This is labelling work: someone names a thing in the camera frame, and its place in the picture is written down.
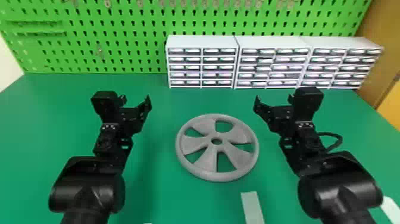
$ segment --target handwheel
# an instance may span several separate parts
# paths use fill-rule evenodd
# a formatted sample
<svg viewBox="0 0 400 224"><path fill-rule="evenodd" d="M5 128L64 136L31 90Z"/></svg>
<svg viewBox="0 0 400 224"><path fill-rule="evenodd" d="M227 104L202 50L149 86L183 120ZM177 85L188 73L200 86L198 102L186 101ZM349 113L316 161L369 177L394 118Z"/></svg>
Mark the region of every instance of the handwheel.
<svg viewBox="0 0 400 224"><path fill-rule="evenodd" d="M233 125L228 132L217 132L217 121ZM199 132L201 137L187 136L188 129ZM253 152L242 150L235 145L252 144ZM186 156L205 148L203 154L191 163ZM244 122L224 114L205 114L184 124L176 137L176 154L179 162L193 175L216 182L233 181L246 175L254 167L260 147L257 137ZM217 170L217 154L225 153L233 167L230 172Z"/></svg>

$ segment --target pegboard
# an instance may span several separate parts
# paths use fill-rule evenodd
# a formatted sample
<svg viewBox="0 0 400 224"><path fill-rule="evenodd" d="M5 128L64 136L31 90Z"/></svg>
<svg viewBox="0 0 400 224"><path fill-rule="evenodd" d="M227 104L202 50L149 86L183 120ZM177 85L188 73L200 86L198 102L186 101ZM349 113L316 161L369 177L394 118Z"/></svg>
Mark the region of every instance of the pegboard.
<svg viewBox="0 0 400 224"><path fill-rule="evenodd" d="M353 36L370 2L2 0L0 31L26 72L166 73L169 34Z"/></svg>

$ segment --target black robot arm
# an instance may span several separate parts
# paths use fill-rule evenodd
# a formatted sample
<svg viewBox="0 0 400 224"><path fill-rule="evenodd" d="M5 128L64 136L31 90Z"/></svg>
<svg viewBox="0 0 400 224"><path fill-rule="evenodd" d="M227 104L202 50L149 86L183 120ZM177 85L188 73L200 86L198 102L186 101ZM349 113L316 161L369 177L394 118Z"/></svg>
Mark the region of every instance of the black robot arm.
<svg viewBox="0 0 400 224"><path fill-rule="evenodd" d="M368 208L383 200L375 180L348 151L330 153L342 143L340 135L315 131L312 119L322 99L317 88L299 88L290 105L271 107L256 97L254 112L280 135L279 146L300 177L298 197L307 215L324 224L375 223ZM337 141L325 147L323 135Z"/></svg>
<svg viewBox="0 0 400 224"><path fill-rule="evenodd" d="M62 224L106 224L111 213L122 209L122 172L132 136L142 130L152 109L149 96L135 108L123 108L126 97L113 91L98 91L91 101L102 120L95 156L70 158L49 197L50 210L64 213Z"/></svg>

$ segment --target green tabletop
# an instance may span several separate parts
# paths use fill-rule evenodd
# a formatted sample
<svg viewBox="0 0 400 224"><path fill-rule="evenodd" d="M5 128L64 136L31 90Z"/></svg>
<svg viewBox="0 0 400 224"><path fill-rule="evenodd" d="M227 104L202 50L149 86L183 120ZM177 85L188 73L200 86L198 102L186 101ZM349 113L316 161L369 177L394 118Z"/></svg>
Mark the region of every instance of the green tabletop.
<svg viewBox="0 0 400 224"><path fill-rule="evenodd" d="M252 111L254 98L285 105L293 89L169 89L166 76L28 74L0 93L2 181L0 223L59 223L48 195L65 162L91 155L101 125L90 97L98 90L125 94L136 106L150 94L153 110L124 171L126 203L109 223L243 224L241 192L258 193L266 223L320 223L301 209L298 178L278 147L278 135ZM318 131L339 133L348 150L375 177L385 195L400 202L400 133L352 91L324 91ZM175 154L175 137L191 118L221 113L245 122L260 142L260 156L245 177L213 183L192 176ZM390 223L381 209L370 210Z"/></svg>

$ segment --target black cable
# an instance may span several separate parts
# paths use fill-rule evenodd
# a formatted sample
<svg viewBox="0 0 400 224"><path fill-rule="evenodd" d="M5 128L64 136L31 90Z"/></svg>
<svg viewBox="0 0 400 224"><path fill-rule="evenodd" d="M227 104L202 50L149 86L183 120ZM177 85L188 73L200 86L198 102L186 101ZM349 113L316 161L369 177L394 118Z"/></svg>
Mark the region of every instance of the black cable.
<svg viewBox="0 0 400 224"><path fill-rule="evenodd" d="M331 132L319 132L318 136L331 136L334 138L337 138L336 142L331 144L328 148L325 149L325 152L329 152L331 150L333 150L334 148L337 148L338 146L340 146L343 142L343 137L341 135L338 135L336 133L331 133Z"/></svg>

